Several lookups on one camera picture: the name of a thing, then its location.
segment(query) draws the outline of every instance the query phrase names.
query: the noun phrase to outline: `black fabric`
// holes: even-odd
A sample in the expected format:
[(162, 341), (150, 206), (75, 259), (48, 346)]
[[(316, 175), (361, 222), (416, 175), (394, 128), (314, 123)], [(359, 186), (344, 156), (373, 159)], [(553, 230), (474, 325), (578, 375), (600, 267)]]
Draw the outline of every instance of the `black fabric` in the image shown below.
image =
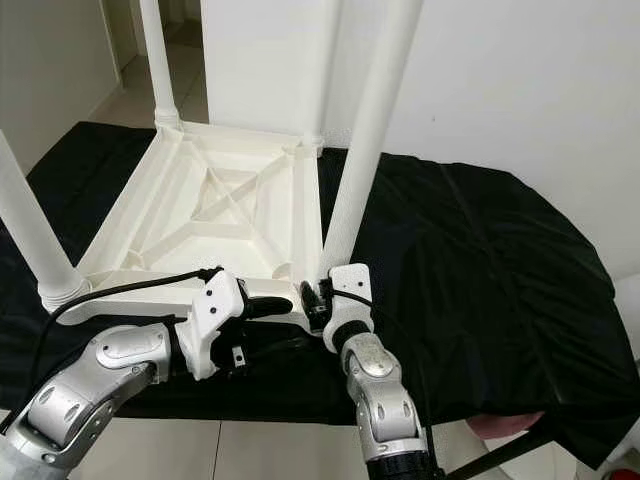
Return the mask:
[[(153, 130), (74, 127), (28, 177), (77, 262), (117, 198)], [(326, 232), (345, 152), (319, 160)], [(597, 466), (640, 412), (640, 381), (591, 244), (512, 175), (384, 155), (352, 261), (371, 269), (373, 298), (402, 331), (374, 318), (424, 413), (420, 361), (436, 423), (545, 411), (556, 439)], [(35, 281), (0, 228), (0, 406), (15, 405), (45, 318)], [(115, 322), (54, 328), (43, 372)], [(249, 323), (245, 376), (188, 376), (147, 389), (124, 416), (351, 424), (336, 356), (297, 327)], [(407, 336), (417, 348), (407, 347)], [(420, 357), (416, 359), (413, 350)]]

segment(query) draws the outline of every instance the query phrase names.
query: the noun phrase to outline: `black cable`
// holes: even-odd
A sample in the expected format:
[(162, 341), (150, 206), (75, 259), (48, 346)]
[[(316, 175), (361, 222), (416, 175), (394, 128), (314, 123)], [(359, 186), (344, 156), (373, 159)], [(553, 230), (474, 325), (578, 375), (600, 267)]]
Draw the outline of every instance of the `black cable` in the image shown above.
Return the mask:
[(436, 449), (433, 441), (433, 431), (431, 429), (431, 425), (432, 425), (431, 404), (429, 402), (429, 389), (427, 384), (427, 377), (424, 373), (424, 369), (422, 368), (422, 363), (420, 362), (420, 356), (418, 355), (418, 352), (415, 349), (414, 339), (407, 333), (407, 331), (404, 329), (404, 327), (400, 322), (398, 322), (395, 318), (393, 318), (391, 315), (386, 313), (384, 310), (382, 310), (380, 307), (375, 305), (370, 300), (367, 300), (366, 298), (363, 298), (359, 295), (355, 295), (353, 293), (344, 292), (342, 290), (334, 290), (333, 288), (328, 293), (335, 295), (337, 297), (349, 298), (351, 300), (355, 300), (356, 302), (360, 302), (366, 305), (367, 307), (371, 308), (371, 310), (373, 310), (374, 312), (378, 313), (380, 316), (384, 317), (386, 320), (389, 320), (391, 323), (393, 323), (394, 326), (397, 327), (398, 331), (407, 340), (407, 344), (411, 348), (411, 354), (413, 355), (413, 357), (415, 357), (416, 366), (418, 368), (418, 375), (420, 377), (420, 383), (421, 383), (422, 391), (424, 394), (424, 400), (425, 400), (424, 416), (425, 416), (425, 423), (426, 423), (425, 430), (426, 430), (426, 437), (427, 437), (427, 448), (429, 449), (429, 459), (431, 462), (431, 467), (433, 469), (434, 475), (438, 475), (439, 474), (438, 472), (440, 471), (440, 467), (438, 467), (438, 460), (436, 458)]
[(214, 269), (200, 269), (194, 270), (193, 272), (187, 272), (180, 275), (173, 275), (170, 277), (158, 278), (155, 280), (146, 280), (143, 282), (135, 282), (128, 283), (125, 285), (118, 285), (116, 287), (105, 288), (104, 290), (98, 290), (96, 292), (87, 293), (86, 295), (81, 295), (79, 297), (74, 298), (73, 300), (65, 303), (64, 305), (58, 307), (45, 321), (42, 330), (38, 336), (38, 340), (36, 341), (36, 346), (34, 349), (33, 360), (31, 361), (31, 367), (29, 369), (29, 375), (27, 377), (27, 382), (25, 384), (25, 393), (18, 404), (18, 408), (13, 409), (9, 414), (5, 417), (5, 419), (0, 423), (0, 433), (5, 434), (9, 426), (16, 419), (18, 414), (27, 406), (33, 394), (35, 394), (35, 387), (38, 384), (38, 367), (40, 366), (40, 358), (42, 357), (42, 351), (44, 350), (45, 340), (47, 339), (47, 335), (49, 331), (56, 323), (56, 320), (60, 318), (60, 316), (65, 313), (67, 310), (80, 305), (82, 303), (88, 302), (89, 300), (95, 300), (97, 298), (107, 297), (109, 295), (115, 295), (117, 293), (130, 292), (132, 290), (140, 290), (143, 288), (151, 288), (151, 287), (159, 287), (161, 285), (168, 285), (171, 283), (181, 282), (183, 280), (188, 280), (190, 278), (199, 278), (205, 282), (208, 282), (213, 278), (213, 276), (220, 271), (221, 268), (217, 267)]

